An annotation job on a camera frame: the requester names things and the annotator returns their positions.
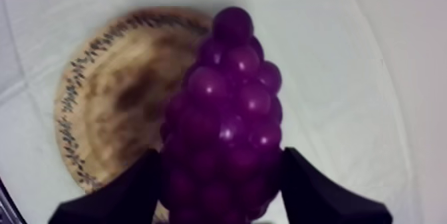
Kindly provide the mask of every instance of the plastic grape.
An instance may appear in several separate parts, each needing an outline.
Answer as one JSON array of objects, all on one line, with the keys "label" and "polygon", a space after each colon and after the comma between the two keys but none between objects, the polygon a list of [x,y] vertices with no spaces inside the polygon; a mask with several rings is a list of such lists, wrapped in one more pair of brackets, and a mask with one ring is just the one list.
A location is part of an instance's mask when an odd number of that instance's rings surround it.
[{"label": "plastic grape", "polygon": [[224,53],[225,45],[212,37],[208,37],[200,46],[198,62],[208,66],[218,65]]},{"label": "plastic grape", "polygon": [[230,74],[240,78],[252,78],[256,75],[260,59],[250,46],[237,47],[229,50],[222,60],[224,68]]},{"label": "plastic grape", "polygon": [[257,118],[269,113],[271,97],[259,84],[253,83],[244,86],[239,91],[238,104],[241,112],[251,118]]},{"label": "plastic grape", "polygon": [[261,68],[259,69],[259,72],[257,74],[257,78],[262,84],[265,85],[267,90],[272,95],[276,95],[278,93],[283,82],[278,67],[276,67],[276,65],[269,61],[265,61],[261,65]]},{"label": "plastic grape", "polygon": [[188,92],[196,100],[212,104],[227,96],[226,81],[218,71],[208,67],[199,67],[191,74],[188,81]]},{"label": "plastic grape", "polygon": [[213,21],[213,36],[230,45],[244,45],[253,36],[253,22],[247,11],[228,7],[220,11]]},{"label": "plastic grape", "polygon": [[264,50],[262,49],[261,43],[259,42],[259,40],[257,40],[256,37],[252,37],[250,39],[250,46],[253,48],[253,50],[255,50],[257,57],[259,57],[259,59],[261,61],[264,60]]},{"label": "plastic grape", "polygon": [[281,143],[282,133],[279,124],[273,120],[253,125],[251,144],[261,152],[270,151]]},{"label": "plastic grape", "polygon": [[160,128],[173,224],[248,224],[279,191],[281,73],[238,7],[218,13]]}]

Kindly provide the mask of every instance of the white cloth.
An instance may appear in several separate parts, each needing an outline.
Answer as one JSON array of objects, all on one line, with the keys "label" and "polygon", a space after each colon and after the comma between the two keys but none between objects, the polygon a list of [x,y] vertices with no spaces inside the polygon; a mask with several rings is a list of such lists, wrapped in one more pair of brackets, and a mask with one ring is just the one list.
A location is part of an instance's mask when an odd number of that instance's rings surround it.
[{"label": "white cloth", "polygon": [[[0,0],[0,176],[31,224],[82,194],[55,144],[53,97],[73,51],[108,19],[151,5],[241,5],[283,74],[283,145],[348,189],[419,224],[406,130],[355,0]],[[280,197],[263,220],[286,224]]]}]

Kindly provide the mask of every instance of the white backdrop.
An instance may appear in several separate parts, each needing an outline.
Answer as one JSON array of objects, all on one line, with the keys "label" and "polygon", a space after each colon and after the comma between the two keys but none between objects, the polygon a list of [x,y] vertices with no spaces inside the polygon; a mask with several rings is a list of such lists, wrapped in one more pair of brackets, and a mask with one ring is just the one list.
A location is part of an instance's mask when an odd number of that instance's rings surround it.
[{"label": "white backdrop", "polygon": [[[419,3],[435,12],[429,1]],[[0,0],[0,176],[29,223],[46,223],[59,202],[82,193],[55,145],[53,96],[71,53],[108,19],[140,6],[191,5],[212,14],[241,5],[253,15],[267,58],[283,73],[284,145],[298,148],[337,183],[384,201],[395,223],[445,223],[436,206],[446,194],[434,198],[434,186],[445,177],[428,179],[437,172],[430,159],[440,157],[436,148],[445,144],[441,136],[425,134],[442,130],[428,113],[446,121],[442,109],[432,106],[441,100],[424,101],[420,94],[437,92],[427,87],[440,79],[436,75],[445,61],[436,59],[438,66],[424,78],[410,72],[428,72],[426,62],[417,61],[424,53],[441,57],[444,51],[445,56],[446,24],[436,37],[422,33],[423,14],[413,2]],[[431,17],[438,23],[443,18]],[[280,198],[264,219],[287,222]]]}]

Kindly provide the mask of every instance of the grape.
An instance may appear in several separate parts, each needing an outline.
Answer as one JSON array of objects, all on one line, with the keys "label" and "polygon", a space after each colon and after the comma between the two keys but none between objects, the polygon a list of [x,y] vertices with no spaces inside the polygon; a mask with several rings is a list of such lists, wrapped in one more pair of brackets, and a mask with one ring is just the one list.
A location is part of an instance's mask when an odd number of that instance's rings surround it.
[{"label": "grape", "polygon": [[169,175],[168,202],[172,209],[191,205],[196,198],[196,189],[191,178],[180,169],[175,169]]},{"label": "grape", "polygon": [[239,196],[245,209],[258,209],[270,200],[271,186],[264,177],[256,177],[239,189]]},{"label": "grape", "polygon": [[198,224],[200,214],[193,209],[181,209],[169,212],[169,223],[171,224]]},{"label": "grape", "polygon": [[239,91],[239,109],[246,116],[255,118],[270,111],[271,98],[260,84],[247,84]]},{"label": "grape", "polygon": [[248,224],[281,183],[281,73],[237,7],[216,15],[197,55],[160,127],[160,201],[173,224]]},{"label": "grape", "polygon": [[278,99],[278,97],[273,97],[271,99],[271,106],[269,111],[269,117],[272,120],[281,123],[283,121],[283,107]]},{"label": "grape", "polygon": [[250,137],[251,144],[263,152],[276,150],[281,143],[282,133],[277,122],[256,123]]},{"label": "grape", "polygon": [[230,210],[222,217],[221,224],[248,224],[244,214],[236,210]]},{"label": "grape", "polygon": [[242,118],[231,110],[220,114],[220,140],[225,147],[234,148],[247,141],[247,128]]},{"label": "grape", "polygon": [[196,69],[198,69],[199,67],[200,67],[200,65],[198,63],[194,63],[185,72],[185,75],[183,76],[183,79],[182,79],[182,88],[186,88],[188,86],[188,81],[189,81],[189,79],[191,77],[191,74],[194,73],[194,71],[196,71]]},{"label": "grape", "polygon": [[206,213],[219,217],[228,212],[231,206],[231,191],[224,184],[211,184],[203,189],[201,201]]},{"label": "grape", "polygon": [[166,121],[172,128],[177,128],[178,117],[189,106],[188,95],[181,92],[172,97],[166,107]]},{"label": "grape", "polygon": [[166,142],[166,139],[168,139],[169,134],[171,134],[172,130],[169,127],[169,124],[167,122],[162,123],[160,126],[160,136],[162,138],[163,142]]},{"label": "grape", "polygon": [[251,179],[258,170],[259,158],[253,150],[238,148],[230,151],[226,169],[229,180],[239,184]]},{"label": "grape", "polygon": [[250,15],[239,7],[228,7],[220,11],[214,17],[213,36],[231,45],[246,44],[253,36]]},{"label": "grape", "polygon": [[189,107],[180,116],[180,121],[180,133],[192,148],[210,144],[219,138],[220,123],[212,112]]},{"label": "grape", "polygon": [[172,163],[184,162],[188,156],[188,149],[180,137],[170,134],[162,148],[162,155],[165,165],[170,166]]},{"label": "grape", "polygon": [[222,43],[208,37],[200,46],[198,62],[207,66],[218,65],[224,51],[225,46]]},{"label": "grape", "polygon": [[219,102],[227,96],[225,78],[212,68],[199,67],[191,74],[188,92],[201,102]]},{"label": "grape", "polygon": [[259,81],[265,85],[267,90],[276,95],[281,88],[282,78],[281,73],[272,62],[265,61],[257,74]]},{"label": "grape", "polygon": [[268,204],[265,204],[264,206],[261,206],[257,209],[247,211],[247,218],[250,221],[254,221],[256,219],[261,218],[263,215],[265,215],[265,213],[267,213],[268,206],[269,206]]},{"label": "grape", "polygon": [[219,170],[218,156],[214,150],[202,150],[195,154],[191,162],[191,170],[200,181],[208,182]]},{"label": "grape", "polygon": [[225,70],[238,78],[254,77],[260,62],[256,52],[247,45],[230,49],[222,59]]},{"label": "grape", "polygon": [[262,49],[261,43],[259,42],[259,40],[257,40],[256,37],[252,37],[250,39],[250,46],[253,48],[253,50],[255,50],[257,57],[259,57],[259,59],[261,61],[264,60],[264,50]]}]

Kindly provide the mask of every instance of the wicker plate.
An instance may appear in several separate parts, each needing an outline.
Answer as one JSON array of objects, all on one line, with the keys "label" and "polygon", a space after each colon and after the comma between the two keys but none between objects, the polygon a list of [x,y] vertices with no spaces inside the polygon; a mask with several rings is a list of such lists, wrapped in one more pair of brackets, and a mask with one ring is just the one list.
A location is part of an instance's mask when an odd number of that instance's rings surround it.
[{"label": "wicker plate", "polygon": [[[154,7],[109,23],[71,59],[55,101],[56,137],[76,182],[90,193],[144,150],[161,148],[167,98],[180,89],[211,19]],[[156,217],[166,219],[159,207]]]}]

